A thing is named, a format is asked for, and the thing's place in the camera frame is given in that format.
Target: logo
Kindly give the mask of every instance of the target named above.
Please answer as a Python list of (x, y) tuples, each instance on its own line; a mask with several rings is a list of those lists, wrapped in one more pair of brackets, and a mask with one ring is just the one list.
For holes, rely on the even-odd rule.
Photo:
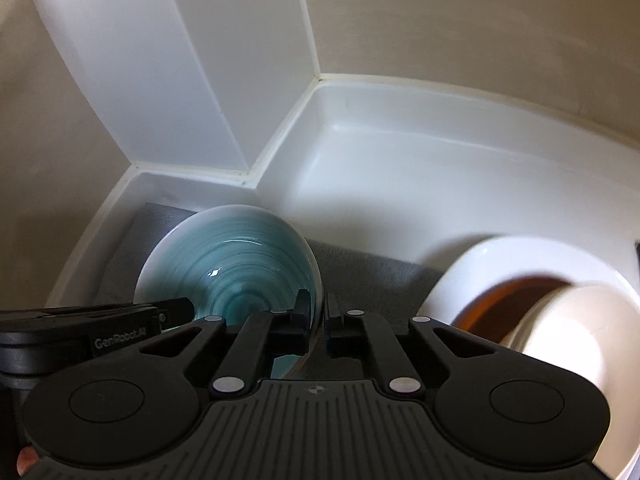
[(107, 338), (98, 338), (94, 341), (94, 346), (98, 350), (102, 350), (108, 348), (113, 345), (117, 345), (120, 343), (125, 343), (127, 341), (131, 341), (133, 339), (138, 339), (146, 335), (146, 327), (141, 326), (140, 328), (135, 328), (131, 332), (123, 332), (121, 334), (113, 334)]
[(309, 388), (307, 391), (312, 394), (315, 395), (316, 397), (322, 393), (324, 393), (324, 391), (326, 390), (326, 388), (324, 386), (320, 386), (320, 384), (316, 384), (315, 386), (312, 386), (311, 388)]

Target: ceramic bowl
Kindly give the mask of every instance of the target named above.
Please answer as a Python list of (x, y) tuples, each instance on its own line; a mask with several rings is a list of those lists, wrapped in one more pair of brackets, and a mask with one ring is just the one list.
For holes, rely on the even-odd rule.
[(488, 290), (533, 276), (570, 285), (605, 283), (640, 306), (638, 293), (624, 276), (593, 254), (548, 238), (502, 236), (480, 242), (460, 256), (433, 287), (418, 315), (452, 324)]
[(611, 422), (593, 461), (618, 480), (628, 478), (640, 444), (638, 335), (640, 313), (628, 296), (610, 286), (567, 286), (538, 302), (507, 344), (600, 389)]
[[(187, 297), (197, 319), (218, 315), (234, 325), (254, 312), (292, 308), (300, 288), (311, 293), (314, 324), (322, 284), (305, 239), (264, 209), (224, 205), (187, 218), (160, 241), (140, 273), (134, 301)], [(279, 376), (282, 361), (274, 366)]]

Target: bowl rim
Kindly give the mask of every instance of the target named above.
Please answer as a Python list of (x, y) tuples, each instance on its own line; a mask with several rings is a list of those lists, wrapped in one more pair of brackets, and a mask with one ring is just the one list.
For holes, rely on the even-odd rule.
[[(640, 316), (638, 316), (638, 306), (631, 300), (631, 298), (628, 297), (628, 295), (624, 294), (620, 290), (613, 288), (608, 284), (584, 283), (580, 285), (568, 285), (568, 286), (561, 287), (558, 290), (555, 290), (552, 293), (545, 296), (544, 298), (542, 298), (527, 313), (529, 317), (526, 316), (527, 319), (523, 318), (518, 324), (518, 326), (514, 329), (513, 339), (512, 341), (510, 341), (510, 344), (508, 344), (507, 347), (517, 352), (522, 352), (526, 354), (527, 345), (531, 340), (536, 329), (539, 328), (540, 324), (544, 322), (548, 322), (548, 320), (550, 319), (550, 314), (553, 315), (558, 311), (560, 311), (562, 315), (565, 316), (566, 315), (565, 310), (568, 308), (568, 305), (570, 306), (570, 309), (573, 309), (575, 307), (576, 301), (581, 300), (585, 294), (592, 294), (594, 296), (600, 296), (600, 297), (604, 295), (605, 297), (608, 297), (607, 299), (609, 299), (611, 296), (614, 296), (614, 297), (617, 296), (618, 298), (620, 298), (620, 302), (615, 303), (615, 308), (616, 309), (628, 308), (629, 312), (631, 311), (631, 309), (634, 309), (634, 312), (636, 314), (631, 318), (633, 320), (632, 322), (634, 322), (634, 326), (633, 327), (629, 325), (625, 326), (625, 328), (628, 329), (628, 334), (636, 334), (638, 332), (638, 327), (640, 327)], [(609, 303), (606, 307), (604, 307), (602, 304), (597, 304), (596, 308), (602, 311), (602, 310), (609, 310), (610, 306), (611, 306), (611, 303)], [(588, 308), (593, 309), (594, 308), (593, 303), (591, 303)], [(593, 327), (589, 327), (585, 324), (582, 324), (580, 321), (578, 323), (580, 323), (583, 327), (585, 327), (585, 329), (588, 330), (588, 332), (591, 333), (593, 338), (596, 340), (598, 348), (600, 349), (604, 357), (605, 352), (603, 351), (603, 347), (606, 348), (606, 345), (604, 345), (602, 341), (607, 337), (611, 338), (611, 336), (607, 332), (601, 332), (597, 329), (594, 329)], [(635, 341), (635, 339), (632, 336), (629, 336), (628, 340)], [(629, 376), (629, 377), (636, 376), (635, 374), (629, 374), (625, 371), (622, 371), (619, 366), (616, 366), (617, 365), (616, 359), (612, 359), (609, 357), (608, 359), (606, 359), (606, 364), (609, 365), (609, 367), (607, 367), (607, 374), (612, 374), (613, 376), (617, 376), (617, 377), (620, 377), (621, 375)], [(631, 386), (627, 385), (626, 388), (623, 388), (623, 391), (625, 391), (626, 393), (635, 392), (637, 391), (637, 385), (636, 384)], [(633, 397), (632, 394), (628, 394), (627, 399), (632, 397)], [(603, 442), (605, 442), (607, 439), (612, 440), (612, 439), (620, 438), (621, 435), (624, 433), (622, 427), (628, 426), (627, 419), (622, 421), (620, 416), (615, 416), (616, 414), (618, 414), (618, 407), (620, 405), (620, 400), (618, 400), (616, 404), (612, 404), (610, 396), (607, 396), (607, 402), (609, 403), (609, 409), (611, 413), (611, 422), (610, 422), (609, 430), (607, 431), (607, 434)], [(624, 478), (624, 475), (626, 474), (626, 472), (629, 470), (630, 467), (633, 467), (635, 465), (636, 460), (638, 459), (638, 452), (639, 452), (638, 450), (640, 449), (640, 423), (638, 423), (638, 421), (636, 421), (634, 429), (635, 429), (636, 439), (632, 441), (631, 445), (635, 444), (636, 448), (632, 454), (631, 459), (629, 459), (624, 465), (624, 467), (622, 467), (622, 469), (618, 472), (616, 476), (616, 478), (618, 479)], [(594, 462), (597, 462), (597, 461), (598, 461), (598, 455), (596, 454), (596, 458), (594, 459)]]
[(452, 323), (483, 292), (508, 280), (549, 276), (572, 285), (606, 283), (625, 294), (640, 310), (640, 296), (614, 267), (579, 247), (535, 236), (504, 235), (484, 240), (447, 269), (418, 310)]
[(304, 250), (308, 253), (309, 261), (311, 262), (312, 267), (311, 271), (313, 274), (313, 281), (317, 289), (316, 304), (312, 316), (311, 325), (311, 329), (312, 331), (314, 331), (318, 325), (319, 318), (321, 317), (320, 313), (323, 298), (322, 280), (316, 256), (313, 254), (311, 247), (302, 236), (302, 234), (300, 234), (300, 232), (292, 224), (290, 224), (290, 222), (288, 222), (281, 216), (269, 211), (268, 209), (264, 209), (255, 205), (225, 204), (211, 207), (203, 211), (199, 211), (189, 216), (188, 218), (185, 218), (182, 222), (173, 227), (167, 234), (162, 237), (162, 239), (156, 244), (149, 256), (146, 258), (146, 261), (142, 266), (142, 269), (140, 270), (140, 275), (138, 276), (138, 280), (136, 282), (136, 290), (134, 292), (133, 299), (134, 303), (146, 302), (146, 300), (140, 298), (140, 290), (142, 286), (146, 282), (148, 282), (148, 280), (156, 270), (156, 267), (160, 264), (162, 256), (170, 247), (174, 246), (175, 242), (180, 239), (179, 237), (181, 234), (186, 234), (190, 230), (197, 228), (197, 226), (199, 225), (204, 225), (217, 219), (228, 218), (229, 216), (236, 215), (269, 216), (271, 218), (275, 218), (276, 220), (286, 225), (290, 229), (291, 233), (300, 241)]

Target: white bowl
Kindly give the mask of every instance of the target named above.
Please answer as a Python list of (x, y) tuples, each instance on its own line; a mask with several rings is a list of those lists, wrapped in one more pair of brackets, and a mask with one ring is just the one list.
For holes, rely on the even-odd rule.
[(555, 240), (503, 236), (481, 242), (459, 257), (418, 311), (451, 324), (482, 293), (511, 280), (546, 276), (572, 285), (605, 283), (639, 308), (640, 296), (616, 269), (593, 254)]
[[(460, 256), (444, 273), (417, 314), (451, 324), (465, 307), (491, 288), (501, 283), (535, 276), (557, 278), (572, 285), (604, 284), (620, 293), (622, 298), (626, 298), (632, 309), (625, 309), (624, 316), (629, 321), (629, 327), (620, 332), (619, 342), (621, 345), (628, 345), (632, 349), (632, 355), (635, 355), (636, 351), (640, 352), (640, 296), (633, 286), (616, 269), (593, 254), (546, 238), (504, 236), (491, 238), (475, 245)], [(514, 344), (515, 336), (515, 334), (511, 334), (507, 341)], [(612, 359), (611, 355), (609, 353), (603, 354), (603, 358), (610, 360)], [(629, 376), (630, 381), (635, 376), (640, 377), (636, 371), (640, 360), (636, 360), (634, 357), (625, 359), (623, 362), (626, 367), (625, 373)], [(597, 382), (599, 374), (602, 373), (608, 377), (608, 370), (611, 367), (616, 366), (616, 369), (619, 369), (617, 364), (606, 360), (603, 366), (604, 371), (601, 372), (593, 369), (588, 372), (583, 369), (582, 372), (587, 375), (587, 379)], [(636, 387), (635, 391), (631, 392), (627, 383), (620, 382), (620, 384), (625, 384), (625, 393), (616, 394), (615, 398), (612, 397), (611, 392), (603, 391), (610, 405), (613, 402), (616, 404), (615, 408), (612, 407), (612, 412), (615, 410), (618, 414), (626, 413), (625, 410), (629, 410), (640, 413), (636, 402), (623, 408), (619, 407), (621, 402), (619, 399), (622, 398), (620, 396), (628, 401), (632, 400), (633, 394), (637, 396), (640, 388)], [(621, 422), (619, 420), (620, 417), (616, 415), (616, 428), (618, 424), (623, 426), (626, 424), (624, 418)], [(628, 429), (630, 433), (625, 436), (623, 431), (614, 430), (612, 436), (607, 437), (607, 445), (603, 444), (602, 448), (603, 453), (604, 450), (610, 449), (609, 446), (614, 448), (620, 446), (620, 449), (624, 449), (622, 458), (607, 458), (604, 466), (610, 476), (617, 480), (628, 478), (640, 456), (640, 426), (636, 427), (636, 423), (631, 423), (631, 420), (629, 418)]]
[(508, 346), (582, 375), (600, 389), (611, 422), (593, 461), (612, 478), (628, 478), (640, 443), (636, 305), (609, 286), (567, 286), (522, 318)]

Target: white shelf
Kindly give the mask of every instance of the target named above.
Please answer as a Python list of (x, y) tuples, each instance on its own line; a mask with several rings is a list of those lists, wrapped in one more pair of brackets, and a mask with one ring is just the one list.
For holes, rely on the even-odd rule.
[(341, 78), (306, 92), (251, 171), (132, 168), (49, 304), (89, 301), (138, 207), (266, 206), (324, 242), (445, 269), (492, 235), (555, 238), (640, 288), (640, 153), (519, 102)]

